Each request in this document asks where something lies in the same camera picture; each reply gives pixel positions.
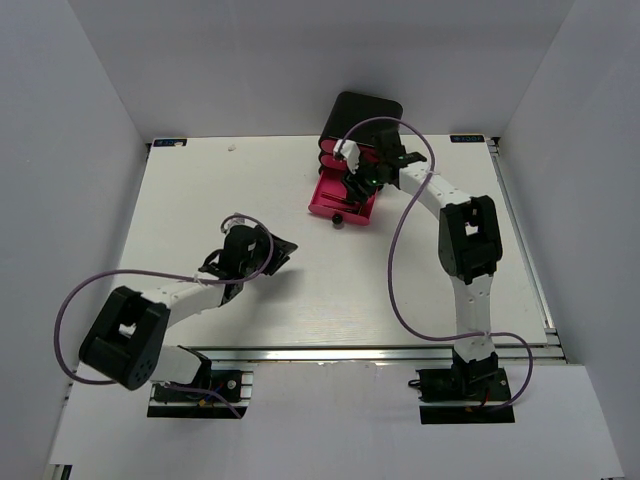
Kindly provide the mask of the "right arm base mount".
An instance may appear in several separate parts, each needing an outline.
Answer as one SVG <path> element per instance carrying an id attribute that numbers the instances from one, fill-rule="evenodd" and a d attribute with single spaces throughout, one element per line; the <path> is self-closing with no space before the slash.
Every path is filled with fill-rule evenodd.
<path id="1" fill-rule="evenodd" d="M 429 368 L 416 371 L 407 382 L 418 393 L 422 425 L 513 424 L 513 407 L 500 405 L 511 400 L 506 372 L 499 368 L 489 378 L 464 389 L 453 369 Z"/>

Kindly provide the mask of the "black drawer cabinet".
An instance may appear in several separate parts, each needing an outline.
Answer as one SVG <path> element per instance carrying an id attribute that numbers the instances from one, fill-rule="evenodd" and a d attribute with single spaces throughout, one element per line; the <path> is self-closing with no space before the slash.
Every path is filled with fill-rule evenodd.
<path id="1" fill-rule="evenodd" d="M 390 99 L 373 95 L 343 91 L 334 101 L 329 116 L 318 140 L 326 138 L 342 139 L 356 124 L 373 117 L 401 119 L 403 106 Z"/>

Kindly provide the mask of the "blue table sticker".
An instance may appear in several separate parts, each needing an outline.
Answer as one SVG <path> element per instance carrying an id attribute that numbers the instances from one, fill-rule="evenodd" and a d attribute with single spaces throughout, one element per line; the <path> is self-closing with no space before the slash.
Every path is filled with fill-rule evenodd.
<path id="1" fill-rule="evenodd" d="M 449 139 L 452 143 L 485 143 L 485 137 L 482 134 L 450 134 Z"/>
<path id="2" fill-rule="evenodd" d="M 186 138 L 159 138 L 152 143 L 153 148 L 174 148 L 184 147 L 187 144 Z"/>

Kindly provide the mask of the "left blue table sticker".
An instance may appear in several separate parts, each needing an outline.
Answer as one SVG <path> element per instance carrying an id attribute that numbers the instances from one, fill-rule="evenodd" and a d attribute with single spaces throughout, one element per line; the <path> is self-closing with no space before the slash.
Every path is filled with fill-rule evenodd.
<path id="1" fill-rule="evenodd" d="M 174 148 L 184 147 L 187 144 L 186 138 L 159 138 L 152 143 L 153 148 Z"/>

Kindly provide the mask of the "right blue table sticker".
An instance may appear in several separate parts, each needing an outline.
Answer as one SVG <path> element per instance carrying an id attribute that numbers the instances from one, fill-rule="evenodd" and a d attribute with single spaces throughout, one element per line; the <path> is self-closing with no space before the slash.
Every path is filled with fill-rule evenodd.
<path id="1" fill-rule="evenodd" d="M 485 143 L 485 137 L 482 134 L 450 134 L 449 139 L 452 143 Z"/>

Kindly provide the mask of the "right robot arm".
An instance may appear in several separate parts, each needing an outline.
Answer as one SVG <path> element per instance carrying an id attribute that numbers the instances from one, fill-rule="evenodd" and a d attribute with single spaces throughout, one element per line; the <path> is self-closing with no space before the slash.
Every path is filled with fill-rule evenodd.
<path id="1" fill-rule="evenodd" d="M 346 163 L 342 183 L 356 201 L 368 200 L 382 185 L 392 185 L 411 200 L 402 213 L 388 256 L 387 284 L 393 281 L 393 257 L 401 227 L 411 208 L 420 204 L 438 222 L 437 253 L 449 276 L 455 302 L 453 390 L 472 399 L 484 391 L 498 370 L 491 338 L 490 290 L 503 247 L 495 203 L 491 197 L 471 196 L 436 173 L 435 152 L 408 152 L 396 130 L 374 135 L 375 155 L 367 160 L 356 142 L 339 140 L 333 156 Z"/>

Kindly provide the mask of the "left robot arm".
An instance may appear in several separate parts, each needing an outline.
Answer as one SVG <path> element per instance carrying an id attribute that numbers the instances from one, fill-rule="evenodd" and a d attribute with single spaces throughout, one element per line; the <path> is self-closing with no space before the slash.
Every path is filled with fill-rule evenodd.
<path id="1" fill-rule="evenodd" d="M 199 399 L 211 387 L 211 361 L 183 346 L 164 343 L 169 327 L 231 302 L 254 274 L 273 275 L 298 245 L 257 225 L 236 224 L 222 248 L 209 254 L 195 276 L 156 289 L 114 289 L 79 349 L 80 360 L 122 385 L 175 384 Z"/>

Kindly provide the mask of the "dark red lip gloss tube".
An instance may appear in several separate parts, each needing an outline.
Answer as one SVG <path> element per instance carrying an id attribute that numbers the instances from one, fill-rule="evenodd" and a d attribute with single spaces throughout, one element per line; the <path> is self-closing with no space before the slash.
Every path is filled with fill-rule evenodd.
<path id="1" fill-rule="evenodd" d="M 333 195 L 327 192 L 321 192 L 320 194 L 321 198 L 333 201 L 333 202 L 340 202 L 340 203 L 346 203 L 346 204 L 351 204 L 352 202 L 344 197 L 338 196 L 338 195 Z"/>

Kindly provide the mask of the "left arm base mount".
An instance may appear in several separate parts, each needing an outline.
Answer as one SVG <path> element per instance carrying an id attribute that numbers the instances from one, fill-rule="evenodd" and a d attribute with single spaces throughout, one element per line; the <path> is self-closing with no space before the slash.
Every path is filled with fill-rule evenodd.
<path id="1" fill-rule="evenodd" d="M 149 418 L 232 419 L 247 413 L 254 372 L 177 347 L 161 354 L 147 407 Z"/>

